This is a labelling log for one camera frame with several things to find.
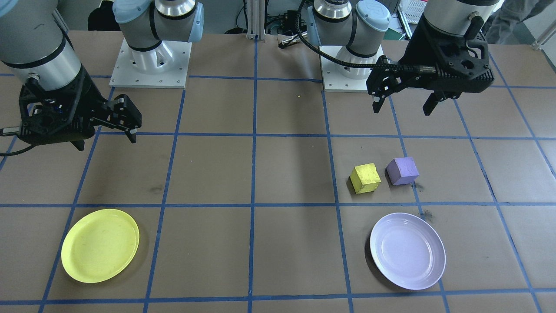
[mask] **yellow plate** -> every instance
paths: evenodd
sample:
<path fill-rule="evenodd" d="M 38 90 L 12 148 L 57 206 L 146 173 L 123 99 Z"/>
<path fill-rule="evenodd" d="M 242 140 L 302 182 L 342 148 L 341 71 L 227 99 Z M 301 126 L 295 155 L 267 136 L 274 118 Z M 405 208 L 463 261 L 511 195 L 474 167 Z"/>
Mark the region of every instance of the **yellow plate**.
<path fill-rule="evenodd" d="M 131 262 L 139 246 L 139 228 L 126 212 L 95 211 L 79 220 L 62 244 L 62 265 L 77 281 L 101 282 Z"/>

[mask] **light blue joint cap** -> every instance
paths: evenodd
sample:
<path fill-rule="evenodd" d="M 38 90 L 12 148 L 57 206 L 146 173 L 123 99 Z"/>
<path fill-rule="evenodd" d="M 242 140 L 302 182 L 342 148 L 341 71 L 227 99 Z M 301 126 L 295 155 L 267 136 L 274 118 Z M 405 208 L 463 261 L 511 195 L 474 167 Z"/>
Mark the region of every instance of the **light blue joint cap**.
<path fill-rule="evenodd" d="M 316 29 L 315 15 L 313 14 L 312 6 L 307 8 L 307 35 L 309 43 L 313 46 L 322 46 L 319 37 L 319 30 Z"/>
<path fill-rule="evenodd" d="M 131 22 L 147 11 L 151 0 L 116 0 L 112 11 L 118 24 Z"/>
<path fill-rule="evenodd" d="M 19 0 L 0 0 L 0 17 L 8 14 Z"/>
<path fill-rule="evenodd" d="M 191 33 L 189 34 L 189 42 L 201 41 L 201 38 L 203 37 L 204 24 L 205 8 L 201 2 L 197 2 L 195 20 L 193 21 L 193 27 L 191 27 Z"/>
<path fill-rule="evenodd" d="M 375 0 L 361 0 L 355 6 L 357 14 L 365 24 L 379 32 L 385 32 L 390 25 L 390 11 Z"/>

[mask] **foam block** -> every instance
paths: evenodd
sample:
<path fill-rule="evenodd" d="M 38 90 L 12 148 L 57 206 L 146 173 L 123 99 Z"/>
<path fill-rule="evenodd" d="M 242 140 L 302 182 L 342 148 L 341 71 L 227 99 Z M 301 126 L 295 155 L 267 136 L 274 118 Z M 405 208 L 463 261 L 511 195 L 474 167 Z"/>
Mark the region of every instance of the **foam block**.
<path fill-rule="evenodd" d="M 356 166 L 350 175 L 355 193 L 375 191 L 380 184 L 379 173 L 374 163 Z"/>
<path fill-rule="evenodd" d="M 419 176 L 412 157 L 395 158 L 386 167 L 392 185 L 411 184 Z"/>

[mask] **purple cube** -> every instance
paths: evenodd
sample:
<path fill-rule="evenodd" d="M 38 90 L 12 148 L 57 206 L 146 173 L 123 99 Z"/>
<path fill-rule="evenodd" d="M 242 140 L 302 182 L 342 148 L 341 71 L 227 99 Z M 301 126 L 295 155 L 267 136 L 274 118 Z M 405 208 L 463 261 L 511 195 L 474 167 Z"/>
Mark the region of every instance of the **purple cube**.
<path fill-rule="evenodd" d="M 412 157 L 395 158 L 386 167 L 392 185 L 411 184 L 419 176 Z"/>

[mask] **plate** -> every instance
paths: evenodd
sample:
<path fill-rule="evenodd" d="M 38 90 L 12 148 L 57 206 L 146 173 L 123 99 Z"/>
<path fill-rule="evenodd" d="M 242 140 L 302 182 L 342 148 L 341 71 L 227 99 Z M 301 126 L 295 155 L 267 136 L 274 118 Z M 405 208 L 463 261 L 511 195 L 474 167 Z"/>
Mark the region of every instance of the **plate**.
<path fill-rule="evenodd" d="M 371 232 L 370 247 L 380 272 L 406 289 L 434 285 L 446 268 L 442 240 L 415 215 L 392 213 L 381 218 Z"/>
<path fill-rule="evenodd" d="M 131 262 L 139 246 L 139 228 L 126 212 L 95 211 L 80 219 L 62 244 L 62 265 L 81 282 L 116 276 Z"/>

